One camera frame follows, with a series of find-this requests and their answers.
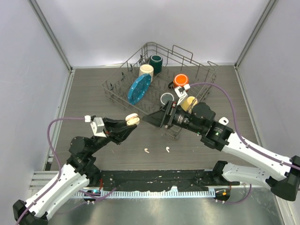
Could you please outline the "beige earbud charging case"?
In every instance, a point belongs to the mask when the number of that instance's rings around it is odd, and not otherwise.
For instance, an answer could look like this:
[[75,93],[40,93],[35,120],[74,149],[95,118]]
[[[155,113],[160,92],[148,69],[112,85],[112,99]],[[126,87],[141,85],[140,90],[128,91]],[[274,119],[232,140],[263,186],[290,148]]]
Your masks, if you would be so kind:
[[125,117],[125,121],[127,126],[133,126],[140,123],[140,118],[137,113],[132,113]]

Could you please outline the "white earbud case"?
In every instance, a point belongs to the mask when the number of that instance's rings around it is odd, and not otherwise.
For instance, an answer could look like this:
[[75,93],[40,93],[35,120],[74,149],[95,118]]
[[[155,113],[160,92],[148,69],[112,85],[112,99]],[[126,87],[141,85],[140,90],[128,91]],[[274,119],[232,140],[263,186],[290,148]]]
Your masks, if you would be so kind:
[[223,124],[223,125],[227,125],[229,123],[229,120],[226,117],[222,117],[222,118],[219,119],[218,122]]

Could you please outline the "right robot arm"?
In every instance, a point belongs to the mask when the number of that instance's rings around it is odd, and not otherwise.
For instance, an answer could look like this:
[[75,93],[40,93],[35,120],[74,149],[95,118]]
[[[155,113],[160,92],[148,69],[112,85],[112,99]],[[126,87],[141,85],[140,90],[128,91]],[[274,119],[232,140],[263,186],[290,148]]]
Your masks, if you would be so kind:
[[174,125],[201,136],[205,146],[237,156],[254,167],[238,167],[228,162],[217,162],[212,181],[245,182],[266,187],[276,196],[295,201],[300,188],[300,157],[285,157],[271,152],[242,137],[227,126],[224,120],[215,120],[215,112],[205,103],[196,104],[191,112],[184,111],[168,101],[158,111],[143,116],[143,121],[158,127]]

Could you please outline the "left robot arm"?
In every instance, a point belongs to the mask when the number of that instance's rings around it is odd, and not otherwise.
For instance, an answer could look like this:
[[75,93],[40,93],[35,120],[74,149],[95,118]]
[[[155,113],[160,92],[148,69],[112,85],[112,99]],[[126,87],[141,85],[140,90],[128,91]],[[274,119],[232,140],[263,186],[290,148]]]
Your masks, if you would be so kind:
[[58,209],[84,187],[95,187],[100,181],[100,170],[93,154],[109,142],[120,145],[137,128],[140,118],[132,113],[123,120],[101,118],[95,115],[80,117],[90,124],[92,137],[77,136],[70,143],[70,158],[58,163],[58,173],[36,194],[13,205],[18,225],[46,225]]

